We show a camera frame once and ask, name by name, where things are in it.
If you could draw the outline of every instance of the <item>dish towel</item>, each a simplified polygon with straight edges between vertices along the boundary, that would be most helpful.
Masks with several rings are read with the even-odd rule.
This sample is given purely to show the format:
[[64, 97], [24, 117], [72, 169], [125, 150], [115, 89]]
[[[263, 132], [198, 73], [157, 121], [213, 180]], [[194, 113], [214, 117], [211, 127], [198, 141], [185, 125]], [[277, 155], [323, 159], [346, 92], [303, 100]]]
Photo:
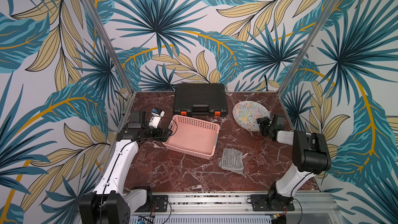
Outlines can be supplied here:
[[242, 161], [242, 152], [234, 148], [224, 148], [218, 166], [222, 169], [229, 170], [231, 172], [235, 172], [246, 177], [243, 174], [244, 167]]

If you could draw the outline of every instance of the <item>black toolbox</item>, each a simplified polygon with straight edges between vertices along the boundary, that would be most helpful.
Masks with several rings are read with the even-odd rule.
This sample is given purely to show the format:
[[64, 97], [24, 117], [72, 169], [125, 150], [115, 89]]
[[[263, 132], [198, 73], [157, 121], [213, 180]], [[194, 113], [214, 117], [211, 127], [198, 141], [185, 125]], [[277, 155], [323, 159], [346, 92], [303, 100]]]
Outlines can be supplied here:
[[228, 114], [225, 87], [220, 83], [177, 84], [173, 113], [184, 116], [207, 115], [225, 117]]

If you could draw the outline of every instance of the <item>decorative plate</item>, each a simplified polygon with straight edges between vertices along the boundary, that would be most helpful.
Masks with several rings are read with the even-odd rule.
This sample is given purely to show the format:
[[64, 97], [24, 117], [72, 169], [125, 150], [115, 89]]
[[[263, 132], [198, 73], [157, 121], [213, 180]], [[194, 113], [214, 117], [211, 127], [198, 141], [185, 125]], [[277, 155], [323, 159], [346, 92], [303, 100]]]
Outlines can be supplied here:
[[257, 119], [262, 117], [271, 118], [271, 114], [260, 103], [254, 101], [241, 101], [234, 106], [232, 110], [234, 119], [242, 128], [259, 132], [260, 128], [257, 124]]

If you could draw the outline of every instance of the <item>red marble table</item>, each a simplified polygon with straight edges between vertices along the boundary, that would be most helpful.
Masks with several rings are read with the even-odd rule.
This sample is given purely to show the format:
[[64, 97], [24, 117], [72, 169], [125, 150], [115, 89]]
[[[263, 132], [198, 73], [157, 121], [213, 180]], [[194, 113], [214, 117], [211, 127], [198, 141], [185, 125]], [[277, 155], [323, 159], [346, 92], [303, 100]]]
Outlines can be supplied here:
[[[291, 146], [272, 142], [260, 132], [241, 128], [232, 116], [234, 105], [240, 101], [256, 101], [271, 114], [283, 114], [276, 93], [227, 93], [229, 114], [225, 118], [199, 117], [220, 124], [217, 147], [211, 160], [167, 150], [161, 142], [142, 144], [130, 166], [125, 191], [137, 186], [150, 186], [154, 192], [180, 191], [264, 191], [283, 176], [291, 165]], [[151, 111], [160, 107], [165, 117], [173, 116], [174, 93], [137, 93], [133, 110]], [[170, 120], [162, 119], [167, 127]], [[246, 177], [222, 170], [218, 166], [223, 149], [235, 148], [243, 153]], [[317, 190], [314, 179], [301, 190]]]

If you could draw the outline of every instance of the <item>pink plastic basket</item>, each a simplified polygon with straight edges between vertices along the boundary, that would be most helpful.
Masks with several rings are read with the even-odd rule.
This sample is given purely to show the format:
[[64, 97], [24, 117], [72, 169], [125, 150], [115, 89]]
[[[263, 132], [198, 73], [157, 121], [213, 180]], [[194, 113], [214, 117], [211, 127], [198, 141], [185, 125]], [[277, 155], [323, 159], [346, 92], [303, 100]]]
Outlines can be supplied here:
[[216, 149], [220, 125], [197, 118], [174, 115], [171, 130], [176, 133], [164, 143], [167, 149], [210, 160]]

